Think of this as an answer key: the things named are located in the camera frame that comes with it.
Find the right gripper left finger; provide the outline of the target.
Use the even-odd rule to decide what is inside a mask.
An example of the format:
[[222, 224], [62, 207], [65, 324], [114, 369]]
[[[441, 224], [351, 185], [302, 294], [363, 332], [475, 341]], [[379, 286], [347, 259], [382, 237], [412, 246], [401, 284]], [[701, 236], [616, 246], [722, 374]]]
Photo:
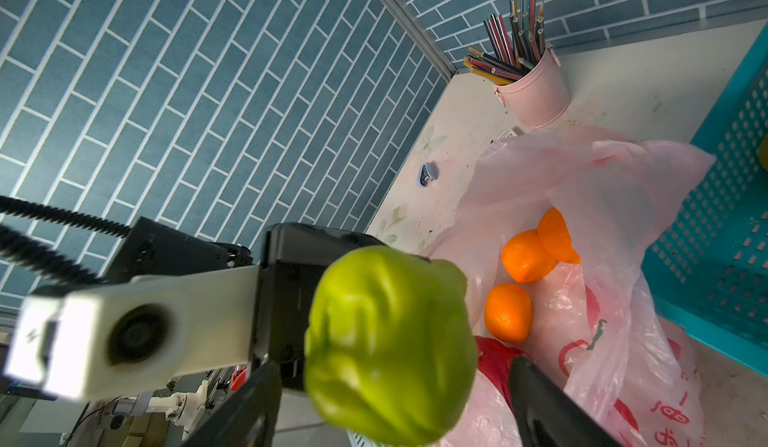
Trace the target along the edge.
[[267, 361], [182, 446], [271, 446], [281, 394], [280, 369]]

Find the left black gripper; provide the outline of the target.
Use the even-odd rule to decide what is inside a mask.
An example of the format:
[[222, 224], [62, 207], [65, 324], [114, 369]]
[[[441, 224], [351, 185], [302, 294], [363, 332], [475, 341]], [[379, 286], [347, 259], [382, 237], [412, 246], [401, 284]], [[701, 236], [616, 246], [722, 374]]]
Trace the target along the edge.
[[282, 385], [304, 388], [304, 343], [313, 298], [326, 269], [347, 253], [377, 246], [373, 236], [302, 223], [264, 234], [256, 289], [252, 356], [277, 364]]

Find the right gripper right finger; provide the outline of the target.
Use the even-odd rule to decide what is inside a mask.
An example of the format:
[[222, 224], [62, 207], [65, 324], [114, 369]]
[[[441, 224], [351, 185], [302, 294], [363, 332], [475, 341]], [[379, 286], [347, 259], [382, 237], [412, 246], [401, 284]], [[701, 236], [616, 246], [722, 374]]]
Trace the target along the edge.
[[512, 361], [508, 390], [523, 446], [620, 446], [529, 358]]

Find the dragon fruit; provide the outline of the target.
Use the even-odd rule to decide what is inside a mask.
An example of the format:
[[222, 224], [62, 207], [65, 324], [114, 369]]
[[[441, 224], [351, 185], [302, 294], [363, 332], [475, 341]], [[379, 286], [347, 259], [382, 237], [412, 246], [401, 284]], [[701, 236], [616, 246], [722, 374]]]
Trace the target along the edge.
[[491, 381], [512, 409], [509, 390], [510, 368], [516, 358], [530, 358], [529, 354], [517, 347], [506, 346], [495, 338], [475, 336], [474, 339], [479, 354], [478, 370]]

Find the pink plastic bag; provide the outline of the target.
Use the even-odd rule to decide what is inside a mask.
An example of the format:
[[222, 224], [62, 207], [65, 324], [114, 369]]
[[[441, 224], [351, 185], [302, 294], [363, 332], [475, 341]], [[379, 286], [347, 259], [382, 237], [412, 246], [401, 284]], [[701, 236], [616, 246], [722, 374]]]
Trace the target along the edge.
[[478, 160], [454, 224], [425, 253], [466, 275], [470, 321], [485, 335], [487, 296], [510, 279], [504, 245], [557, 209], [580, 260], [528, 286], [533, 323], [522, 350], [620, 444], [699, 446], [693, 348], [657, 316], [641, 265], [713, 162], [690, 144], [621, 141], [589, 126], [498, 140]]

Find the green pear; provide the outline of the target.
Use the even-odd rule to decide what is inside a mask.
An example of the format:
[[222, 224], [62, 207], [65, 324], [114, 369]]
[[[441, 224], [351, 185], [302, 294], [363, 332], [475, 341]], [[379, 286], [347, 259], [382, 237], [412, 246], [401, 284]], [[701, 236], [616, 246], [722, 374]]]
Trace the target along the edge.
[[329, 424], [394, 446], [424, 446], [458, 423], [478, 351], [453, 263], [387, 246], [323, 273], [305, 334], [304, 385]]

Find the orange persimmon block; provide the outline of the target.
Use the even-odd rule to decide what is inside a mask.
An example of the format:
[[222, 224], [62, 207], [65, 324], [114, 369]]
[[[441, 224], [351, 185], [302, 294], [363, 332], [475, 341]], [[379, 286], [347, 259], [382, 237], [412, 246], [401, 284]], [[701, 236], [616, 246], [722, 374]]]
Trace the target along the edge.
[[558, 264], [558, 260], [544, 248], [534, 229], [511, 238], [502, 249], [501, 261], [507, 273], [519, 284], [543, 279]]
[[544, 250], [559, 262], [579, 264], [581, 258], [572, 246], [572, 239], [561, 212], [550, 208], [537, 226], [537, 235]]

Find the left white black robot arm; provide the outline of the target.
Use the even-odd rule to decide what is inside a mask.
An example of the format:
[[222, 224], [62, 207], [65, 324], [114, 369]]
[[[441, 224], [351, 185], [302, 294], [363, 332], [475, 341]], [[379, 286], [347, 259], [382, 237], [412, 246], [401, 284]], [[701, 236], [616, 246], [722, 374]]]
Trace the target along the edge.
[[305, 332], [323, 273], [378, 243], [363, 233], [280, 223], [253, 256], [140, 218], [103, 276], [109, 297], [97, 358], [127, 389], [273, 361], [283, 387], [301, 391]]

